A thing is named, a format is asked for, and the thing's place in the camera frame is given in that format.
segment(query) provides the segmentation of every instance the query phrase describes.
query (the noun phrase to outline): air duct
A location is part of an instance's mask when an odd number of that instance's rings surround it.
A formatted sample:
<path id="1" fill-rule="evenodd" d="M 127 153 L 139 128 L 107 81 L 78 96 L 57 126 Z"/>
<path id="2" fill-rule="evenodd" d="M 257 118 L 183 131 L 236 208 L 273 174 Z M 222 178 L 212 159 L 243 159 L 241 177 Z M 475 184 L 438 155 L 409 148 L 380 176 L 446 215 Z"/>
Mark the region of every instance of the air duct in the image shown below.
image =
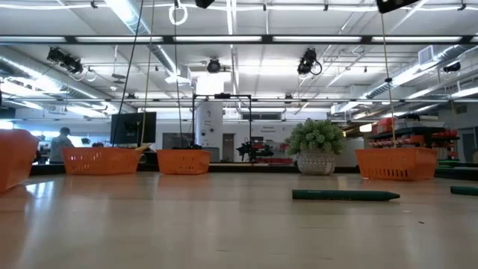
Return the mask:
<path id="1" fill-rule="evenodd" d="M 419 53 L 420 60 L 418 62 L 414 62 L 413 64 L 408 65 L 405 69 L 401 69 L 390 74 L 390 77 L 393 78 L 390 86 L 386 82 L 379 81 L 372 85 L 372 87 L 362 97 L 367 99 L 375 98 L 375 96 L 385 93 L 388 88 L 392 90 L 401 84 L 405 84 L 415 78 L 418 78 L 426 71 L 457 58 L 473 47 L 474 45 L 446 46 L 437 52 L 436 47 L 429 46 Z M 423 59 L 423 55 L 428 55 L 428 59 Z"/>
<path id="2" fill-rule="evenodd" d="M 138 28 L 138 34 L 146 35 L 151 34 L 151 29 L 149 28 L 146 21 L 141 18 L 139 19 L 139 10 L 135 1 L 132 0 L 105 0 L 111 10 L 123 21 L 123 23 L 128 27 L 129 31 L 132 34 L 136 34 L 137 24 L 140 23 Z M 164 51 L 164 49 L 159 45 L 148 45 L 148 49 L 151 53 L 158 59 L 158 61 L 163 65 L 169 75 L 175 77 L 181 75 L 179 69 L 176 68 L 173 60 L 170 56 Z"/>
<path id="3" fill-rule="evenodd" d="M 51 67 L 48 67 L 32 58 L 29 58 L 13 49 L 9 49 L 5 46 L 0 46 L 0 64 L 3 66 L 10 67 L 13 70 L 21 70 L 22 77 L 27 77 L 37 82 L 41 81 L 41 84 L 44 87 L 41 87 L 42 90 L 45 90 L 46 93 L 50 93 L 49 90 L 54 88 L 55 90 L 62 90 L 69 88 L 73 90 L 72 95 L 81 94 L 82 96 L 87 96 L 91 99 L 110 99 L 111 96 L 93 89 L 82 82 L 75 81 L 70 78 L 68 75 L 64 75 L 61 72 L 58 72 Z M 11 77 L 9 75 L 2 75 L 4 78 Z M 137 109 L 131 107 L 130 105 L 123 106 L 124 111 L 127 112 L 137 112 Z"/>

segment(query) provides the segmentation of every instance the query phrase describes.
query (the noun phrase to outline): computer monitor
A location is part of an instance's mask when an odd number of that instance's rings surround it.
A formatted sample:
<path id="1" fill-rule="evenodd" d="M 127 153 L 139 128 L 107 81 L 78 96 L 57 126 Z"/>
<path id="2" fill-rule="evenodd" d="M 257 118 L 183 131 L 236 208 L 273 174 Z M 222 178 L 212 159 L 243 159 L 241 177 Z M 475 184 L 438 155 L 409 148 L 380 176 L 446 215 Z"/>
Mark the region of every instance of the computer monitor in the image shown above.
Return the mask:
<path id="1" fill-rule="evenodd" d="M 141 143 L 143 113 L 116 114 L 111 118 L 111 143 Z M 156 142 L 156 112 L 146 113 L 143 143 Z"/>

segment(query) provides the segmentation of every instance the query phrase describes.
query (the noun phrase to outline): man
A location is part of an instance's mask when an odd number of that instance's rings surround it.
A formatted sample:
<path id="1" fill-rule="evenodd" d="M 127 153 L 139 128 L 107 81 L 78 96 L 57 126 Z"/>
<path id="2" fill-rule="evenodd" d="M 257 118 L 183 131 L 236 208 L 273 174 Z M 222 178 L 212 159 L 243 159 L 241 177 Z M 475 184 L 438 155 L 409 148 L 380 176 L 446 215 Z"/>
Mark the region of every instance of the man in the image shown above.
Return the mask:
<path id="1" fill-rule="evenodd" d="M 60 129 L 60 135 L 52 139 L 52 151 L 50 153 L 50 164 L 63 164 L 63 148 L 75 147 L 68 138 L 69 129 L 63 127 Z"/>

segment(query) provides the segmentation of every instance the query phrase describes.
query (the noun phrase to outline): orange plastic basket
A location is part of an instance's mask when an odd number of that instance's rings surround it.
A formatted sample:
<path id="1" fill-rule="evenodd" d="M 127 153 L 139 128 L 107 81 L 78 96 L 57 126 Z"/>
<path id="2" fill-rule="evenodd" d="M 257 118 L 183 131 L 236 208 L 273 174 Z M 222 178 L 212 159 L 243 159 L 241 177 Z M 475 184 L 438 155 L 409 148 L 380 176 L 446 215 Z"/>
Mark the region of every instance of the orange plastic basket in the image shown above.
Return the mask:
<path id="1" fill-rule="evenodd" d="M 162 149 L 157 151 L 159 171 L 167 175 L 207 173 L 211 153 L 198 149 Z"/>
<path id="2" fill-rule="evenodd" d="M 119 175 L 136 173 L 141 152 L 117 148 L 64 148 L 68 175 Z"/>
<path id="3" fill-rule="evenodd" d="M 357 149 L 360 173 L 369 179 L 433 179 L 438 153 L 420 147 L 396 149 Z"/>
<path id="4" fill-rule="evenodd" d="M 28 178 L 38 142 L 26 130 L 0 130 L 0 191 Z"/>

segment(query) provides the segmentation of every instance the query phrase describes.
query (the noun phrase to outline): white plant pot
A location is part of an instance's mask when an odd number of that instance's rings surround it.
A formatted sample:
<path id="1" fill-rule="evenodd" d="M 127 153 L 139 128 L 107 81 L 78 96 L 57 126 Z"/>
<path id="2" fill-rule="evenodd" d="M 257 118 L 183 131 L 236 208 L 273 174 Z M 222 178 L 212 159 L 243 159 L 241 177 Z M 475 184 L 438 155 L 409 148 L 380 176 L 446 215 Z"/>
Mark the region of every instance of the white plant pot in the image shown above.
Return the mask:
<path id="1" fill-rule="evenodd" d="M 320 149 L 305 150 L 297 154 L 297 166 L 303 174 L 327 176 L 334 173 L 335 154 Z"/>

